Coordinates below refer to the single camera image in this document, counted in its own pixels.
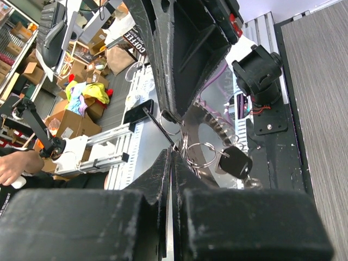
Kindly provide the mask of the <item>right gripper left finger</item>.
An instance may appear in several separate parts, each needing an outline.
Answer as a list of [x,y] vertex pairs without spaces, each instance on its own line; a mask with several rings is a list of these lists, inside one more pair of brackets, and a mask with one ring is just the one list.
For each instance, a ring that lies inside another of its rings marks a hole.
[[1,260],[162,260],[171,151],[122,190],[23,189],[1,217]]

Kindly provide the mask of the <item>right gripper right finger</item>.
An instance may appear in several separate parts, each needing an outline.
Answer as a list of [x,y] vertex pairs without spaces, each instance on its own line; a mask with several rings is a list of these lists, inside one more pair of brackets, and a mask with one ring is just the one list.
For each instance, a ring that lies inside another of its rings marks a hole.
[[175,260],[331,260],[313,200],[274,189],[213,188],[171,160]]

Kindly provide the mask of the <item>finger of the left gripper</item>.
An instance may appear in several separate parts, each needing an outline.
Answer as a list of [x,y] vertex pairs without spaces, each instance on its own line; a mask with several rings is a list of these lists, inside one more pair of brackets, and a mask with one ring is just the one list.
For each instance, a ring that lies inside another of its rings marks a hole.
[[145,44],[159,108],[181,122],[231,48],[219,1],[125,1]]

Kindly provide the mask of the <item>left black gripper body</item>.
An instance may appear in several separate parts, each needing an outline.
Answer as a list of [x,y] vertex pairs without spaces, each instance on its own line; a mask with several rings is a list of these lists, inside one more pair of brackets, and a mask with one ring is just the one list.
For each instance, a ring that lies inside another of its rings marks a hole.
[[241,38],[244,20],[239,12],[240,6],[236,0],[221,0],[219,8],[223,14],[222,31],[231,45]]

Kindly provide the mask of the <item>key with black tag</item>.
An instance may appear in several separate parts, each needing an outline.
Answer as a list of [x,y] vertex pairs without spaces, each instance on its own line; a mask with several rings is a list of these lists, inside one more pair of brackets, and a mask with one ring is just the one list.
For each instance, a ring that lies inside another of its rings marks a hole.
[[229,174],[242,181],[246,189],[262,189],[261,181],[250,177],[253,167],[252,159],[236,146],[230,146],[219,151],[216,170],[221,174]]

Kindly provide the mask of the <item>metal disc with keyrings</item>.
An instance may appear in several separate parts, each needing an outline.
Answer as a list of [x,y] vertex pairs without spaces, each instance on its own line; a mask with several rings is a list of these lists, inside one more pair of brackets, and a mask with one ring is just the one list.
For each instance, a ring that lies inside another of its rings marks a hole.
[[208,108],[206,101],[198,97],[180,125],[180,130],[171,133],[162,124],[165,111],[158,117],[162,131],[168,136],[180,134],[182,143],[178,146],[183,158],[194,174],[205,183],[218,187],[216,177],[227,172],[219,166],[224,150],[236,147],[245,151],[239,136],[235,133],[235,125],[228,122],[220,112]]

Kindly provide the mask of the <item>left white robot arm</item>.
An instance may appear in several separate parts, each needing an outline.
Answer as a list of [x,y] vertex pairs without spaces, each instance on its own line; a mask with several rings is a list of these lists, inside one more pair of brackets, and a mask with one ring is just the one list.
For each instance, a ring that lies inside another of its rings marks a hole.
[[276,103],[282,59],[263,46],[247,54],[237,46],[243,19],[237,1],[125,1],[144,41],[152,68],[160,119],[185,126],[191,107],[222,136],[233,136],[228,122],[206,110],[198,97],[228,53],[238,87],[256,106]]

